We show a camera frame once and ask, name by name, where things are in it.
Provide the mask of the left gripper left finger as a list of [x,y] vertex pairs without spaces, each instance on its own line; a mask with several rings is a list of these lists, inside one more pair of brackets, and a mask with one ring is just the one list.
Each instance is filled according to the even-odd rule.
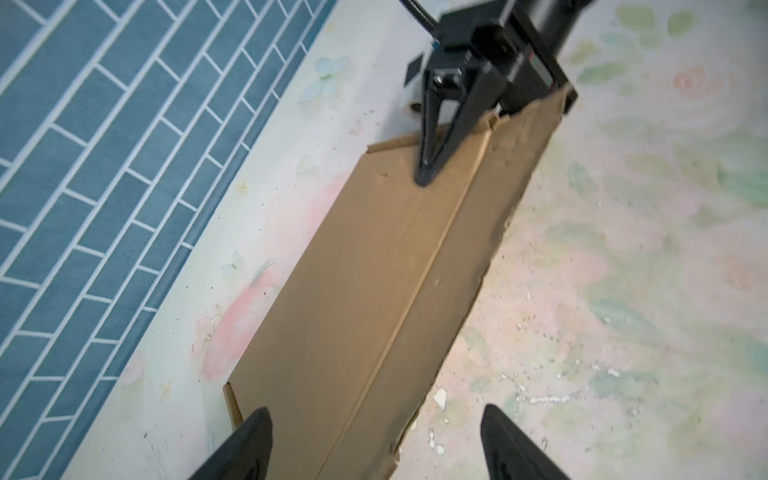
[[255,410],[190,477],[190,480],[264,480],[273,449],[266,407]]

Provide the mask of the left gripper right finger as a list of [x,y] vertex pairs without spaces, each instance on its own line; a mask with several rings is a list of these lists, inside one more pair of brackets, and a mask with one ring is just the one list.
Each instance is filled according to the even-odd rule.
[[480,436],[491,480],[569,480],[496,405],[483,411]]

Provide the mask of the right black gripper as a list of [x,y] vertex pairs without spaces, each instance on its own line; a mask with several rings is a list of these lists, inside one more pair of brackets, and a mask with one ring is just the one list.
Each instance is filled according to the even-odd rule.
[[588,1],[486,1],[422,21],[434,40],[422,73],[414,180],[429,185],[483,115],[520,111],[569,83],[557,55]]

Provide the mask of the brown cardboard box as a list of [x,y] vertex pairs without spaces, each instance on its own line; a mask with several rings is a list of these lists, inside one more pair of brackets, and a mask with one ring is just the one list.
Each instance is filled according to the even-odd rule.
[[425,187],[419,136],[369,146],[233,370],[265,479],[385,479],[469,314],[569,87],[483,116]]

